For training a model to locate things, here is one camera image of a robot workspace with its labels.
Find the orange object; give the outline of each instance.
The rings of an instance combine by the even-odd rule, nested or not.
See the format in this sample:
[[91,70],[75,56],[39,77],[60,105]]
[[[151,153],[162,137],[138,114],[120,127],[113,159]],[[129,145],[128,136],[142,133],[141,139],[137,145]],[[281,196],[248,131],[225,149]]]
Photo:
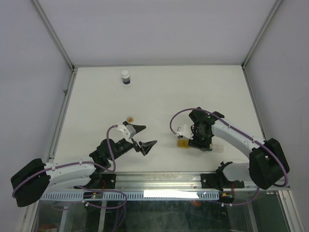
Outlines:
[[179,139],[177,146],[181,148],[189,148],[189,140]]
[[130,116],[130,117],[127,117],[127,118],[126,118],[126,121],[129,122],[129,123],[132,123],[132,122],[134,122],[134,118],[131,117],[131,116]]
[[196,206],[196,207],[200,207],[202,205],[202,203],[198,202],[198,201],[191,201],[191,204]]

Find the enclosure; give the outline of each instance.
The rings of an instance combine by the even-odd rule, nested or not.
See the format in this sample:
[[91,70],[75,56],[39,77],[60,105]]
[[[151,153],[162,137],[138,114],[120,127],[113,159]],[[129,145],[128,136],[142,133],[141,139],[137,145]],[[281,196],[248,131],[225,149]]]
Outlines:
[[[11,0],[0,6],[5,231],[308,230],[308,1]],[[212,151],[177,147],[169,122],[196,107],[280,141],[289,185],[261,190],[242,206],[213,203],[222,193],[205,188],[203,175],[222,161],[248,158],[218,137]],[[188,114],[172,127],[190,124]],[[157,143],[146,156],[127,152],[116,160],[116,172],[105,174],[126,194],[126,209],[85,206],[82,199],[113,207],[123,197],[89,197],[73,188],[16,206],[9,178],[18,170],[36,158],[84,158],[111,125],[128,117],[147,127],[137,141]],[[117,130],[110,137],[122,138]],[[149,198],[149,190],[196,192],[198,200]],[[256,190],[245,181],[223,193],[232,191],[241,203]]]

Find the glass panel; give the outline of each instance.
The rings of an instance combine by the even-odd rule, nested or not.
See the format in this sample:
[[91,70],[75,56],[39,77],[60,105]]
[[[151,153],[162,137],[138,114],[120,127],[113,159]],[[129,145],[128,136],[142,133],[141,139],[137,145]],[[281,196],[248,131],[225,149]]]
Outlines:
[[[237,201],[243,202],[254,192],[235,194]],[[121,201],[92,203],[117,206]],[[284,217],[278,196],[265,192],[252,204],[232,207],[208,201],[128,201],[125,209],[101,210],[81,202],[41,201],[34,231],[288,232]]]

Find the white cable tray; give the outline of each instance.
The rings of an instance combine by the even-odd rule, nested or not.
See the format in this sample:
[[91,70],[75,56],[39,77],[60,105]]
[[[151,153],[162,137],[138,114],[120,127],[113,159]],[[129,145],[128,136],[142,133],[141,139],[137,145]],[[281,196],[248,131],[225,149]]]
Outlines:
[[[143,191],[124,191],[128,201],[216,201],[219,199],[218,191],[198,191],[198,199],[191,198],[172,198],[172,197],[144,197]],[[55,191],[41,197],[41,201],[81,201],[84,196],[83,190],[74,191]],[[103,194],[102,200],[119,201],[124,200],[124,195],[120,193],[108,192]],[[87,199],[87,201],[98,201],[101,199]]]

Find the black bracket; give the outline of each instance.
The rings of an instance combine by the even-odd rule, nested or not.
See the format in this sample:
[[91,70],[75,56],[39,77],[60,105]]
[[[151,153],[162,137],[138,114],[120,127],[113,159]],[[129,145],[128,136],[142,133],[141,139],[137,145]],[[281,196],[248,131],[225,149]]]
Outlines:
[[215,185],[214,183],[217,183],[218,174],[217,173],[210,173],[210,174],[201,174],[201,183],[202,183],[202,189],[217,189],[219,191],[223,191],[223,189],[230,189],[233,187],[235,189],[244,189],[245,184],[243,181],[229,181],[224,182],[222,185]]
[[104,173],[104,174],[101,174],[101,175],[102,175],[102,178],[101,178],[100,182],[98,183],[97,189],[103,188],[104,182],[105,182],[104,189],[115,189],[116,174]]

